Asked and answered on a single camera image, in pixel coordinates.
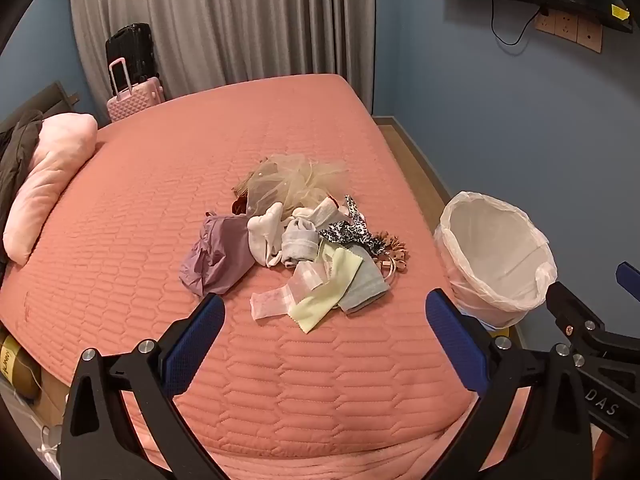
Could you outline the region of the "pink suitcase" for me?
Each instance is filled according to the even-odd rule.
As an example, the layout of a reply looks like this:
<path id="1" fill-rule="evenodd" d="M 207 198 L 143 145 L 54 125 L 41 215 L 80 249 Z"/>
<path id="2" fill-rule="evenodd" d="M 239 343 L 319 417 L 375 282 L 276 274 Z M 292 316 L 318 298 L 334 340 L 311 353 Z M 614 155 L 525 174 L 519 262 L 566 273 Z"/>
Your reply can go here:
<path id="1" fill-rule="evenodd" d="M 157 77 L 153 76 L 141 84 L 131 83 L 124 58 L 116 58 L 116 60 L 108 66 L 114 87 L 117 87 L 114 74 L 114 67 L 117 65 L 122 66 L 126 80 L 126 89 L 116 91 L 116 94 L 106 102 L 107 113 L 108 116 L 110 116 L 111 122 L 119 122 L 137 112 L 141 112 L 165 101 L 164 89 Z"/>

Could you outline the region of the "dark red velvet scrunchie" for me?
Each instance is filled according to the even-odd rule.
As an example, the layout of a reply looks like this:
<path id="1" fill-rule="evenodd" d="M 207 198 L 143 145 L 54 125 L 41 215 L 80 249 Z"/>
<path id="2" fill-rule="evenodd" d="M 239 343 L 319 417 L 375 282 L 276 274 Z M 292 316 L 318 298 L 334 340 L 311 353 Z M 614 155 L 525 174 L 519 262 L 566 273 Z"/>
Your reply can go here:
<path id="1" fill-rule="evenodd" d="M 232 214 L 246 214 L 247 212 L 247 194 L 240 195 L 232 204 Z"/>

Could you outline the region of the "yellow green cloth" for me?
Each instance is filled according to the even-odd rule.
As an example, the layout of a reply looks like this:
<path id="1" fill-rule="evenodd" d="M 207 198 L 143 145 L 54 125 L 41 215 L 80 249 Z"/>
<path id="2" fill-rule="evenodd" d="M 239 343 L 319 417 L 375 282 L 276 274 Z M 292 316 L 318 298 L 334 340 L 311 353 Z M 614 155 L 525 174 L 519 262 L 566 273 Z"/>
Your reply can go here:
<path id="1" fill-rule="evenodd" d="M 308 334 L 345 296 L 363 258 L 350 249 L 322 242 L 316 263 L 326 271 L 326 278 L 288 310 L 299 328 Z"/>

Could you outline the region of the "grey drawstring pouch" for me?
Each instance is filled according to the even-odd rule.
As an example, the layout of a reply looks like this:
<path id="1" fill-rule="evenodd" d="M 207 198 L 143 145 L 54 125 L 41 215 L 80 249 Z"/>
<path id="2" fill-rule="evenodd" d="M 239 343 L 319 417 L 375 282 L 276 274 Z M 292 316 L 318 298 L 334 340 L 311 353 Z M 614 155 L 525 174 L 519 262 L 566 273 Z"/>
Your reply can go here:
<path id="1" fill-rule="evenodd" d="M 384 296 L 390 290 L 390 285 L 384 280 L 380 269 L 363 247 L 352 245 L 348 250 L 362 259 L 345 295 L 337 304 L 345 314 L 350 315 Z"/>

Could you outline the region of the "pink pillow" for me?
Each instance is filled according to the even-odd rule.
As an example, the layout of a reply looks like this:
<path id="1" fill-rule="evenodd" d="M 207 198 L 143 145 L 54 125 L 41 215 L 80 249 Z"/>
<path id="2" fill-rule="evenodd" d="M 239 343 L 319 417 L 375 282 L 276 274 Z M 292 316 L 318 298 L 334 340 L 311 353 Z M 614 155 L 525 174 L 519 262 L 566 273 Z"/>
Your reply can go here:
<path id="1" fill-rule="evenodd" d="M 96 151 L 97 133 L 98 123 L 90 114 L 62 113 L 42 122 L 3 230 L 6 254 L 18 266 L 26 264 L 66 186 Z"/>

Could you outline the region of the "beige tulle pearl fabric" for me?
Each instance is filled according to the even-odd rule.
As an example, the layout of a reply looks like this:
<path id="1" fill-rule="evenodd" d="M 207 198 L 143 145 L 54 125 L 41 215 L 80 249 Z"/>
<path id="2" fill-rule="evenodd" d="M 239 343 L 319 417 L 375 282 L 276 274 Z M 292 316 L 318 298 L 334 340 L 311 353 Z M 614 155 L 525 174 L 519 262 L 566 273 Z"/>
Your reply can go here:
<path id="1" fill-rule="evenodd" d="M 314 208 L 330 196 L 343 197 L 348 184 L 344 162 L 317 162 L 302 154 L 272 155 L 246 181 L 246 213 L 262 216 L 279 203 L 285 219 L 296 208 Z"/>

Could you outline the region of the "brown hair clips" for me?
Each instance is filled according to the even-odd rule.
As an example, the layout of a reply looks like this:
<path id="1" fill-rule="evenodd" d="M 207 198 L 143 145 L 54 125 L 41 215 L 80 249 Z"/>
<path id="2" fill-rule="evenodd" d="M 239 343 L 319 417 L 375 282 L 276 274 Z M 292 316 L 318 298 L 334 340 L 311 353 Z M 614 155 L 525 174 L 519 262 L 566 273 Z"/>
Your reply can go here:
<path id="1" fill-rule="evenodd" d="M 409 253 L 406 244 L 389 232 L 379 232 L 376 238 L 382 244 L 382 250 L 373 261 L 381 271 L 384 281 L 390 282 L 396 274 L 407 271 Z"/>

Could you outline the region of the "grey white sock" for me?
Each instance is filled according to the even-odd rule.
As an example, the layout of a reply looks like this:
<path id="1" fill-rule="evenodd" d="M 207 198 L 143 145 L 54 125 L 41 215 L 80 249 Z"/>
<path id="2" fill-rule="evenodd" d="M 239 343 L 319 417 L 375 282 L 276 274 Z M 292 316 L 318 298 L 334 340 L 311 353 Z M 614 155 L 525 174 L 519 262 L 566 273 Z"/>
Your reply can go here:
<path id="1" fill-rule="evenodd" d="M 345 215 L 332 197 L 326 197 L 315 207 L 298 207 L 285 222 L 282 235 L 281 261 L 286 268 L 295 268 L 301 261 L 314 261 L 320 246 L 319 232 Z"/>

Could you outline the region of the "grey curtain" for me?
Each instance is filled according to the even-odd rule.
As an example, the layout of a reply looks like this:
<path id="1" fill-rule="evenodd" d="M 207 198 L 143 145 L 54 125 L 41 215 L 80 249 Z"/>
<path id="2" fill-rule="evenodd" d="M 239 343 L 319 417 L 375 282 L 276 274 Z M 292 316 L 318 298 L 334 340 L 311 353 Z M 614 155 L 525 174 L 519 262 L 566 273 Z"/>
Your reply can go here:
<path id="1" fill-rule="evenodd" d="M 82 69 L 98 107 L 112 95 L 105 43 L 151 27 L 166 96 L 247 80 L 337 74 L 373 104 L 375 0 L 70 0 Z"/>

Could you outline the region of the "wooden wall socket panel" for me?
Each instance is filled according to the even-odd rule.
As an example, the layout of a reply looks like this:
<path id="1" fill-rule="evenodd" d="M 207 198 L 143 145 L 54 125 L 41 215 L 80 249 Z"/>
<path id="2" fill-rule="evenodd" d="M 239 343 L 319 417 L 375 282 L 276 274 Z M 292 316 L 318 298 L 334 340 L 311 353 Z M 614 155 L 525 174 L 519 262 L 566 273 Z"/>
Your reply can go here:
<path id="1" fill-rule="evenodd" d="M 603 27 L 590 18 L 550 9 L 536 16 L 535 28 L 593 52 L 602 52 Z"/>

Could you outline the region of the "yellow labelled bottle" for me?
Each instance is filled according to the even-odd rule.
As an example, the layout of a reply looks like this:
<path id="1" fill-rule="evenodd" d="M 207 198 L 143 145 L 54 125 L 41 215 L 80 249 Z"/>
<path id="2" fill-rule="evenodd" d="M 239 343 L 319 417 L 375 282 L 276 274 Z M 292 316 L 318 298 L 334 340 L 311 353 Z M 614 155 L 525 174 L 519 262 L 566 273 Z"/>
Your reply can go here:
<path id="1" fill-rule="evenodd" d="M 41 366 L 1 326 L 1 376 L 27 401 L 40 398 Z"/>

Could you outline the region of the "black suitcase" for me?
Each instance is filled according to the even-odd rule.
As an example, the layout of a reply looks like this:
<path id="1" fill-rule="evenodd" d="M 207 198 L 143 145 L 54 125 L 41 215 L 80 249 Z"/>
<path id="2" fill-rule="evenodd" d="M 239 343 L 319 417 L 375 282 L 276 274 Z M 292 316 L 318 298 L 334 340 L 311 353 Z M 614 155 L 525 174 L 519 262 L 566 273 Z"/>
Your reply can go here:
<path id="1" fill-rule="evenodd" d="M 105 41 L 107 64 L 123 58 L 132 84 L 141 84 L 151 77 L 159 77 L 154 53 L 151 26 L 134 23 L 119 29 Z"/>

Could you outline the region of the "dark headboard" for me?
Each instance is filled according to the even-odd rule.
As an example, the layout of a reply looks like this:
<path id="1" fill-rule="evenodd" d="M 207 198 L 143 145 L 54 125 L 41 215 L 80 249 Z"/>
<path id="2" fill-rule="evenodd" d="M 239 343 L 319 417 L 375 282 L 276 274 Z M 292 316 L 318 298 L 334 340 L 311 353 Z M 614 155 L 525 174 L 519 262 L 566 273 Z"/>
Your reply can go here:
<path id="1" fill-rule="evenodd" d="M 52 82 L 6 116 L 1 122 L 1 130 L 11 129 L 29 110 L 39 110 L 47 118 L 61 113 L 73 113 L 78 102 L 78 93 L 68 94 L 59 81 Z"/>

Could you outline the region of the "purple cloth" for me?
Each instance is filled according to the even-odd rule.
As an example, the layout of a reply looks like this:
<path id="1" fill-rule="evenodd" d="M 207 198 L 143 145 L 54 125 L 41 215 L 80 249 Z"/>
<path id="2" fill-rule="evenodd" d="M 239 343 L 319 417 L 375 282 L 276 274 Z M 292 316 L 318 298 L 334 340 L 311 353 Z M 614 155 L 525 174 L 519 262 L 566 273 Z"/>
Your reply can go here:
<path id="1" fill-rule="evenodd" d="M 180 266 L 179 278 L 192 294 L 224 295 L 255 265 L 248 246 L 247 216 L 207 211 L 198 240 Z"/>

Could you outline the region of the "tan ribbed sock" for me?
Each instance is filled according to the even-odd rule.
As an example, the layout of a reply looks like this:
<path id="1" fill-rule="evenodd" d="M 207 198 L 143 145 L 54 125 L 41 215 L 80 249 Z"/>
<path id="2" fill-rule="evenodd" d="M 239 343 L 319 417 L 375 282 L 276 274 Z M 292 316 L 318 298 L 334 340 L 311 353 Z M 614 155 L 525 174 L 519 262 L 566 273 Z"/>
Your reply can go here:
<path id="1" fill-rule="evenodd" d="M 232 192 L 236 198 L 248 196 L 248 188 L 259 176 L 258 172 L 253 171 L 247 174 L 237 185 L 232 188 Z"/>

